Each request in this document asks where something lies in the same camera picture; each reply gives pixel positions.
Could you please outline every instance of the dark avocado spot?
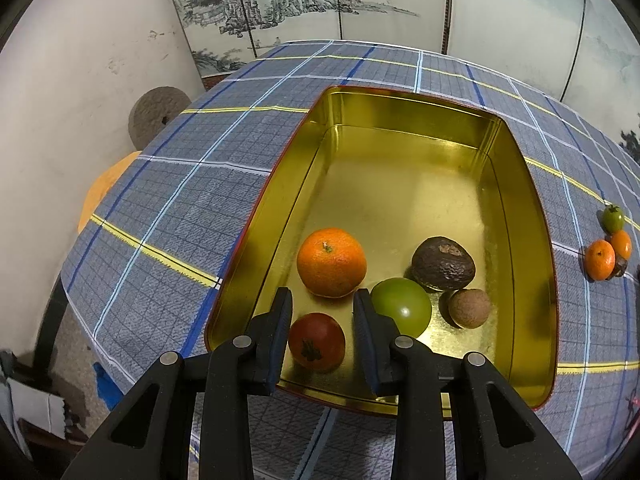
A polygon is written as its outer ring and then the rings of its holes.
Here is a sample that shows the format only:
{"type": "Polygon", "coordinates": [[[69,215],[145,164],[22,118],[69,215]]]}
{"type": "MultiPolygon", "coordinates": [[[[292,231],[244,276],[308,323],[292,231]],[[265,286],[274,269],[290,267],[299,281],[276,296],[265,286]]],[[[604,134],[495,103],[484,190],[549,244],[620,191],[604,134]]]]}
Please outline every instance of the dark avocado spot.
{"type": "Polygon", "coordinates": [[[434,290],[465,288],[476,275],[476,265],[463,246],[444,236],[427,238],[411,259],[413,279],[434,290]]]}

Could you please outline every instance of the metal screw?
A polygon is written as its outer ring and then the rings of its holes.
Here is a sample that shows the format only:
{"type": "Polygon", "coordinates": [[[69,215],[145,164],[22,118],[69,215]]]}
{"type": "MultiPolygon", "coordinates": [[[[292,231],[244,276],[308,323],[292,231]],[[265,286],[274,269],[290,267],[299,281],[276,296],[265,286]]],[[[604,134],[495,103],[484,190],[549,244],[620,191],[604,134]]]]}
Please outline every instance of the metal screw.
{"type": "Polygon", "coordinates": [[[466,360],[469,361],[473,366],[482,366],[486,359],[481,353],[471,352],[468,356],[466,356],[466,360]]]}
{"type": "Polygon", "coordinates": [[[395,343],[398,348],[411,348],[414,345],[414,340],[407,335],[399,335],[396,337],[395,343]]]}
{"type": "Polygon", "coordinates": [[[251,338],[247,335],[239,335],[234,338],[234,346],[236,348],[247,348],[251,344],[251,338]]]}
{"type": "Polygon", "coordinates": [[[172,365],[178,360],[178,354],[176,352],[165,352],[160,356],[160,362],[163,365],[172,365]]]}

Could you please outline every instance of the orange round object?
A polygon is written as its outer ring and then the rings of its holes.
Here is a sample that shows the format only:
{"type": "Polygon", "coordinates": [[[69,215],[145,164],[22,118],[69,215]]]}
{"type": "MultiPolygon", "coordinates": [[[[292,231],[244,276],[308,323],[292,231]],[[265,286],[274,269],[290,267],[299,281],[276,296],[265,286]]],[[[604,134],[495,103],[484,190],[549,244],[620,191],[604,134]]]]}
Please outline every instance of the orange round object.
{"type": "Polygon", "coordinates": [[[591,279],[606,280],[616,265],[616,251],[606,240],[596,240],[584,255],[584,270],[591,279]]]}
{"type": "Polygon", "coordinates": [[[289,330],[291,355],[309,370],[326,372],[337,367],[344,359],[345,344],[338,322],[322,312],[302,316],[289,330]]]}
{"type": "Polygon", "coordinates": [[[624,229],[616,231],[609,238],[609,243],[616,251],[616,254],[622,256],[625,260],[628,260],[631,256],[631,238],[624,229]]]}
{"type": "Polygon", "coordinates": [[[367,273],[367,259],[347,231],[331,227],[311,233],[298,251],[298,274],[316,296],[341,298],[353,292],[367,273]]]}

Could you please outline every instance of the table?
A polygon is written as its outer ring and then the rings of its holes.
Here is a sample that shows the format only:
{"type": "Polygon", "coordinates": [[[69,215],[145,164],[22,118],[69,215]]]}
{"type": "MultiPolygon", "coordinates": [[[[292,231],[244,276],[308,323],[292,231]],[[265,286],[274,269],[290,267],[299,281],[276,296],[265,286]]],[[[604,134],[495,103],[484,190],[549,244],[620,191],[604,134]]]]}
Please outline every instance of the table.
{"type": "MultiPolygon", "coordinates": [[[[452,57],[355,41],[285,43],[214,86],[132,163],[79,235],[61,272],[70,305],[124,391],[164,351],[205,350],[202,332],[260,190],[321,92],[350,84],[423,92],[503,117],[545,211],[558,283],[554,390],[536,413],[585,478],[625,437],[638,386],[640,167],[570,108],[452,57]],[[580,254],[593,219],[622,205],[636,249],[623,279],[590,283],[580,254]]],[[[191,450],[198,455],[196,407],[191,450]]],[[[250,398],[257,479],[386,479],[394,421],[276,392],[250,398]]],[[[453,436],[445,423],[454,478],[453,436]]]]}

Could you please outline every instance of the triangular cutout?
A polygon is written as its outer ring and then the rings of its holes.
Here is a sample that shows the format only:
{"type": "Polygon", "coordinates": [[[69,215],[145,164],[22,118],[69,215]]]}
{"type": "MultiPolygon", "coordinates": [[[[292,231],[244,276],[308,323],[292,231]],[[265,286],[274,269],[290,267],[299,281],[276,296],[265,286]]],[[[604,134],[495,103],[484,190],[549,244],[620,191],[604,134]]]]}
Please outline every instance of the triangular cutout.
{"type": "Polygon", "coordinates": [[[160,386],[152,384],[136,401],[129,413],[111,433],[111,440],[116,444],[142,449],[151,424],[151,416],[156,406],[160,386]]]}
{"type": "Polygon", "coordinates": [[[502,447],[513,447],[525,442],[532,442],[535,438],[533,430],[526,421],[520,418],[518,412],[511,406],[511,403],[501,391],[494,384],[488,384],[486,392],[494,414],[495,428],[498,431],[500,445],[502,447]]]}

